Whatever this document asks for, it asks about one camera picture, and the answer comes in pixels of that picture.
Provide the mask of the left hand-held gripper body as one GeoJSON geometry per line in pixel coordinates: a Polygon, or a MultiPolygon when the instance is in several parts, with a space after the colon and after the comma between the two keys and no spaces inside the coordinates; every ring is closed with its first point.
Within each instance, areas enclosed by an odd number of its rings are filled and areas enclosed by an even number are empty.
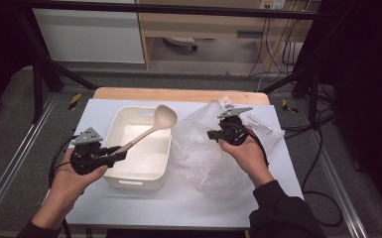
{"type": "Polygon", "coordinates": [[[102,166],[98,156],[102,137],[91,127],[81,132],[72,140],[74,145],[70,163],[79,175],[87,175],[102,166]]]}

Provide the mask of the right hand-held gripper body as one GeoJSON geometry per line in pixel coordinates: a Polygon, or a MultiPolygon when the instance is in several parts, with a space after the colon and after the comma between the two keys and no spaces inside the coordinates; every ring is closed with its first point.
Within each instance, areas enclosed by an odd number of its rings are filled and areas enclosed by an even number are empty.
{"type": "Polygon", "coordinates": [[[225,111],[217,116],[221,128],[221,139],[233,146],[241,145],[247,138],[248,132],[239,115],[252,110],[252,107],[236,108],[226,105],[225,111]]]}

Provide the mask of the clear plastic bag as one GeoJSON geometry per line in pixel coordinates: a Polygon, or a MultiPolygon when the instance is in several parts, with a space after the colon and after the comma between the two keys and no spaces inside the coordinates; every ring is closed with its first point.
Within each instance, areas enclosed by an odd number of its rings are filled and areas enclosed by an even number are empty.
{"type": "MultiPolygon", "coordinates": [[[[236,161],[220,148],[218,140],[209,140],[207,136],[209,130],[221,130],[217,116],[225,111],[226,105],[243,108],[224,96],[203,105],[180,120],[173,129],[172,153],[177,160],[178,173],[206,196],[231,196],[250,184],[236,161]]],[[[256,117],[252,110],[241,113],[239,117],[248,136],[266,155],[284,137],[283,130],[271,127],[256,117]]]]}

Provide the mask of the white plastic bin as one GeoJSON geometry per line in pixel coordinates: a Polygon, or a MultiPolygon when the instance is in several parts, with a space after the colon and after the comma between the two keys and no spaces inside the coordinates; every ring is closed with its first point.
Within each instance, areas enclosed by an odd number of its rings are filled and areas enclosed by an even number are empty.
{"type": "MultiPolygon", "coordinates": [[[[165,175],[171,148],[172,131],[152,133],[127,151],[126,159],[116,162],[103,176],[116,188],[157,190],[165,183],[165,175]]],[[[123,138],[111,146],[129,142],[123,138]]]]}

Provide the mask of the beige spoon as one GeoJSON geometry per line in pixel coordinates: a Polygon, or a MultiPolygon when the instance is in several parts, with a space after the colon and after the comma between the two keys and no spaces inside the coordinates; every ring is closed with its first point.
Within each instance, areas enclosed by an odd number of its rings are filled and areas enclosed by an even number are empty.
{"type": "Polygon", "coordinates": [[[152,133],[171,130],[178,122],[177,113],[166,105],[156,108],[125,107],[118,111],[106,138],[106,146],[117,140],[129,139],[113,155],[130,150],[152,133]]]}

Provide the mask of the person's right hand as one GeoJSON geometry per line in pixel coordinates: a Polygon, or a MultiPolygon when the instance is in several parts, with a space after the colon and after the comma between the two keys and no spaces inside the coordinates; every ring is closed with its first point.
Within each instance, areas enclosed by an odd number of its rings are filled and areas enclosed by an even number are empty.
{"type": "Polygon", "coordinates": [[[264,185],[274,178],[269,172],[265,156],[258,143],[250,136],[240,146],[233,146],[219,139],[220,148],[231,155],[238,166],[249,176],[255,187],[264,185]]]}

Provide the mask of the person's left hand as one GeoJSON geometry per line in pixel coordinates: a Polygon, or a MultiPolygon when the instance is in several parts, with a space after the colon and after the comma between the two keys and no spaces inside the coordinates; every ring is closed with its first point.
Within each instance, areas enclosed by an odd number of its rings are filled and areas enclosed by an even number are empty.
{"type": "Polygon", "coordinates": [[[59,211],[71,210],[85,189],[99,180],[107,171],[108,167],[102,166],[88,175],[81,176],[77,174],[70,164],[72,152],[73,149],[67,149],[64,153],[62,163],[57,168],[50,193],[43,204],[43,208],[59,211]]]}

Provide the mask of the yellow black hazard tape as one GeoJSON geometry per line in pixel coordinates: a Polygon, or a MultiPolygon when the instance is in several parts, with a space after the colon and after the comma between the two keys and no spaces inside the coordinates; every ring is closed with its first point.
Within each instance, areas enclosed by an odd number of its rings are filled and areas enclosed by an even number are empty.
{"type": "Polygon", "coordinates": [[[299,113],[297,108],[292,108],[289,106],[288,101],[286,99],[282,99],[282,109],[285,111],[290,111],[292,113],[299,113]]]}
{"type": "Polygon", "coordinates": [[[77,93],[76,95],[73,96],[73,98],[69,104],[68,110],[74,110],[75,109],[80,97],[81,97],[81,93],[77,93]]]}

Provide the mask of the black metal stand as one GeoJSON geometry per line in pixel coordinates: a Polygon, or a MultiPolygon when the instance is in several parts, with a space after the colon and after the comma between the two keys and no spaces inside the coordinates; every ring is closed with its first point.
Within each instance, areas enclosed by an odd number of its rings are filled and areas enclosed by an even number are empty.
{"type": "Polygon", "coordinates": [[[310,96],[308,122],[316,130],[318,128],[317,105],[318,105],[318,76],[307,69],[299,69],[279,81],[260,89],[260,92],[269,94],[280,87],[295,81],[296,86],[292,91],[295,99],[301,99],[306,94],[310,96]]]}
{"type": "Polygon", "coordinates": [[[44,112],[43,83],[52,92],[61,91],[64,87],[52,62],[36,63],[33,65],[34,123],[39,121],[44,112]]]}

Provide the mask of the black stand leg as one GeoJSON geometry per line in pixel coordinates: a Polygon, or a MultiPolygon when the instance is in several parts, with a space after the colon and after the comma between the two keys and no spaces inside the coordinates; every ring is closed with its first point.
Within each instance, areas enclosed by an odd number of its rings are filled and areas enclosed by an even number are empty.
{"type": "Polygon", "coordinates": [[[63,74],[64,76],[67,76],[68,78],[70,78],[71,80],[79,83],[80,85],[84,86],[85,88],[87,89],[97,89],[98,86],[83,79],[82,77],[76,75],[75,73],[73,73],[72,71],[68,70],[67,68],[65,68],[64,66],[62,66],[61,64],[51,60],[50,61],[50,65],[58,72],[60,72],[61,74],[63,74]]]}

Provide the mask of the white table sheet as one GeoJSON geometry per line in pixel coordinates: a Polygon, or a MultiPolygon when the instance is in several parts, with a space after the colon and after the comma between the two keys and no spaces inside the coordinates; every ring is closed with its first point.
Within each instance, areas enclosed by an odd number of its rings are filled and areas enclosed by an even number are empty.
{"type": "MultiPolygon", "coordinates": [[[[166,104],[184,119],[205,103],[133,101],[90,99],[79,120],[76,133],[93,127],[104,139],[115,115],[125,106],[156,107],[166,104]]],[[[267,125],[280,129],[277,113],[272,105],[252,106],[249,113],[267,125]]],[[[284,139],[276,149],[268,152],[269,170],[289,196],[304,198],[284,139]]],[[[187,228],[187,229],[235,229],[249,227],[249,214],[258,205],[252,194],[253,185],[243,173],[243,181],[249,182],[242,190],[234,190],[229,196],[208,196],[198,192],[178,173],[175,155],[170,154],[166,182],[158,190],[114,188],[101,178],[90,185],[75,203],[67,216],[69,225],[92,228],[187,228]]]]}

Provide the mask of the grey chair base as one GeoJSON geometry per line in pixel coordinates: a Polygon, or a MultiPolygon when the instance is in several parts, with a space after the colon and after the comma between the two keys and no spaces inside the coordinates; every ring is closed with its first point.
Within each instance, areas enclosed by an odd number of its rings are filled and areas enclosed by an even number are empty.
{"type": "Polygon", "coordinates": [[[165,38],[165,41],[176,46],[190,48],[192,51],[197,50],[197,45],[193,38],[165,38]]]}

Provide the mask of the wooden desk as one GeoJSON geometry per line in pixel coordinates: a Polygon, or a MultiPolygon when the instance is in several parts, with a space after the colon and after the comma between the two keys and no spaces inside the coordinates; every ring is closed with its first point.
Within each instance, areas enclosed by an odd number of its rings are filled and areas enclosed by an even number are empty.
{"type": "MultiPolygon", "coordinates": [[[[225,7],[266,10],[261,0],[135,0],[138,4],[225,7]]],[[[321,0],[286,0],[286,11],[315,12],[321,0]]],[[[152,60],[157,38],[240,39],[253,40],[267,70],[278,68],[278,54],[284,43],[305,40],[310,20],[256,19],[247,17],[151,14],[138,15],[145,65],[152,60]]]]}

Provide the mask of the white cabinet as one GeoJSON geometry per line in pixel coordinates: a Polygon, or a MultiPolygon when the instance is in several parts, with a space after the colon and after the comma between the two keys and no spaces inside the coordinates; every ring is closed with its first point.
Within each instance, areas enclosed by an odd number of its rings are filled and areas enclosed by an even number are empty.
{"type": "Polygon", "coordinates": [[[134,13],[34,9],[34,14],[53,60],[144,62],[134,13]]]}

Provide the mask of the aluminium floor rail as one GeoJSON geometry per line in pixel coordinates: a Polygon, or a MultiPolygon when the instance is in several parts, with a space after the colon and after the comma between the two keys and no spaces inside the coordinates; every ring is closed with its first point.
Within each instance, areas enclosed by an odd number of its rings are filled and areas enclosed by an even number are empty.
{"type": "Polygon", "coordinates": [[[310,132],[312,140],[315,142],[318,152],[318,160],[321,163],[321,167],[327,178],[329,186],[332,190],[333,196],[338,203],[344,222],[351,234],[352,238],[367,238],[367,232],[359,218],[353,203],[348,195],[344,184],[338,175],[330,156],[323,144],[323,140],[320,137],[319,130],[310,132]]]}
{"type": "Polygon", "coordinates": [[[28,156],[45,123],[47,122],[58,97],[58,93],[51,93],[48,96],[44,105],[43,114],[39,117],[37,122],[32,124],[22,143],[18,147],[16,153],[12,156],[9,165],[5,169],[3,175],[0,177],[0,203],[8,191],[14,177],[18,173],[18,170],[28,156]]]}

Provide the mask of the black frame crossbar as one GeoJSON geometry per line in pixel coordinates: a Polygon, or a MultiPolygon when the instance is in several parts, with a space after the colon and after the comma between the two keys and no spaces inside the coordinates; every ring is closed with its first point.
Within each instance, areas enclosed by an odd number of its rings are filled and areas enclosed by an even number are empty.
{"type": "Polygon", "coordinates": [[[15,2],[21,6],[25,6],[29,8],[74,10],[74,11],[229,16],[229,17],[247,17],[247,18],[296,19],[296,20],[318,20],[318,19],[329,17],[329,14],[309,12],[309,11],[296,12],[296,11],[284,11],[284,10],[255,10],[255,9],[224,8],[224,7],[127,4],[127,3],[104,3],[104,2],[60,1],[60,0],[15,0],[15,2]]]}

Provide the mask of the white wall socket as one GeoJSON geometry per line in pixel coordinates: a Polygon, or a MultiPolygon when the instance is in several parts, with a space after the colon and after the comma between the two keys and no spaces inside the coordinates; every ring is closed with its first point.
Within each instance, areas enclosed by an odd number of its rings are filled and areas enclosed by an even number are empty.
{"type": "Polygon", "coordinates": [[[260,8],[266,10],[282,10],[286,0],[261,0],[260,8]]]}

